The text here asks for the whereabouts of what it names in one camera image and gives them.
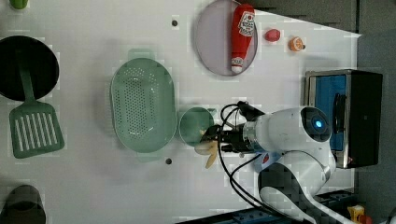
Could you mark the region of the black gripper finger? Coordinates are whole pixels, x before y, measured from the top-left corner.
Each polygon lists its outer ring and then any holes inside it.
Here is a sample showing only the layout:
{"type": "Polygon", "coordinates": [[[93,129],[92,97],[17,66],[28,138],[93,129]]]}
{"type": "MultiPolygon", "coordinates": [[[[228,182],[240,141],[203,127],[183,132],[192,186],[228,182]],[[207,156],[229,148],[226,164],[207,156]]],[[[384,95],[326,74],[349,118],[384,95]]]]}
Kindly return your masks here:
{"type": "Polygon", "coordinates": [[[221,134],[221,126],[219,124],[215,124],[213,126],[210,126],[205,131],[205,137],[217,137],[220,134],[221,134]]]}

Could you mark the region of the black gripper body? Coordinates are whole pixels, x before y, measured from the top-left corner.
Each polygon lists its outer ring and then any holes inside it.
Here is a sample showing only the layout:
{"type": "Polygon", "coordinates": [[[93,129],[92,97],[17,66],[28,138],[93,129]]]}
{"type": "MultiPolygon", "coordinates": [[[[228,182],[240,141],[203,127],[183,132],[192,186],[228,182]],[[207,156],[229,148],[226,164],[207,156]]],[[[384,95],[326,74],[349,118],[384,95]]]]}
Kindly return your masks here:
{"type": "Polygon", "coordinates": [[[243,129],[239,126],[231,130],[219,132],[220,150],[224,152],[248,152],[247,144],[243,137],[243,129]]]}

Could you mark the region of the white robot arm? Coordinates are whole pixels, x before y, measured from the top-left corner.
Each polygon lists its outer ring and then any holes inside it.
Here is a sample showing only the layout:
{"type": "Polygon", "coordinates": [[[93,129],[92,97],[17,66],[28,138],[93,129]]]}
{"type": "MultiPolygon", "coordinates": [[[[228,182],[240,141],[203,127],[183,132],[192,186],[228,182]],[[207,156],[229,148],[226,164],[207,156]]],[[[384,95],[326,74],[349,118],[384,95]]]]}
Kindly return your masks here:
{"type": "Polygon", "coordinates": [[[213,125],[201,140],[215,140],[219,151],[279,156],[259,172],[261,209],[311,224],[354,224],[314,199],[336,170],[332,127],[324,112],[299,106],[264,113],[244,102],[237,108],[245,123],[230,130],[213,125]]]}

